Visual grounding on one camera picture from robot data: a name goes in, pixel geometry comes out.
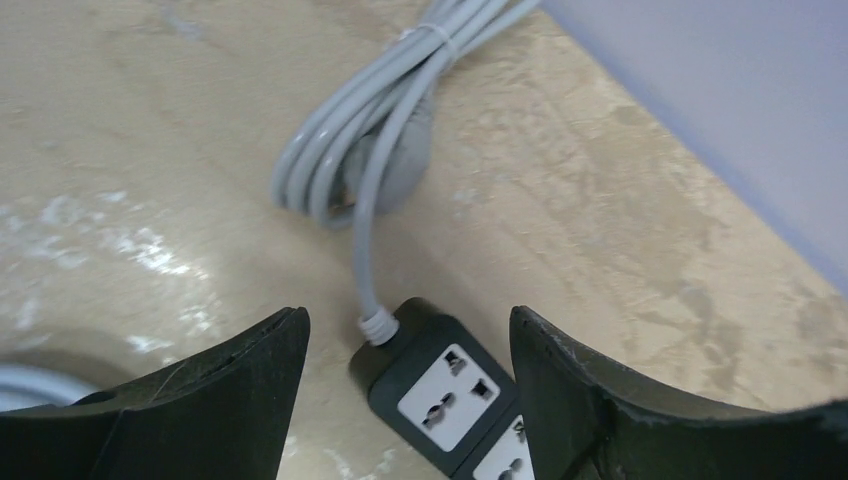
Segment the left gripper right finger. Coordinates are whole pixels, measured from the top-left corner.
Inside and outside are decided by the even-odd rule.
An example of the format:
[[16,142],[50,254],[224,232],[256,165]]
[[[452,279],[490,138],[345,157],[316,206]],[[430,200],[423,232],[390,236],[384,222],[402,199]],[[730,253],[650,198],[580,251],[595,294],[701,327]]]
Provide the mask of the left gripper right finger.
[[770,413],[692,394],[588,347],[526,306],[510,351],[539,479],[843,479],[847,404]]

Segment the black power strip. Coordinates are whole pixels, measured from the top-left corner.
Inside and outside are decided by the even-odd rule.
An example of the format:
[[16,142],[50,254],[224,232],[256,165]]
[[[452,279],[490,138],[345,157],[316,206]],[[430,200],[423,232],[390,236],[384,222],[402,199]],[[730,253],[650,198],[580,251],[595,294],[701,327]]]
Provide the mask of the black power strip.
[[359,322],[349,372],[370,409],[449,479],[534,479],[517,385],[423,298]]

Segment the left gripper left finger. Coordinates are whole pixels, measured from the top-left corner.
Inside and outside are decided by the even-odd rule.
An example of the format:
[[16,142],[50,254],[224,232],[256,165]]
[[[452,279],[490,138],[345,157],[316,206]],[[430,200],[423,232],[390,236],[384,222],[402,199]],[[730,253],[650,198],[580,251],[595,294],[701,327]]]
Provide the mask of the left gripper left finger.
[[67,406],[1,417],[5,479],[273,479],[310,318],[284,308],[244,332]]

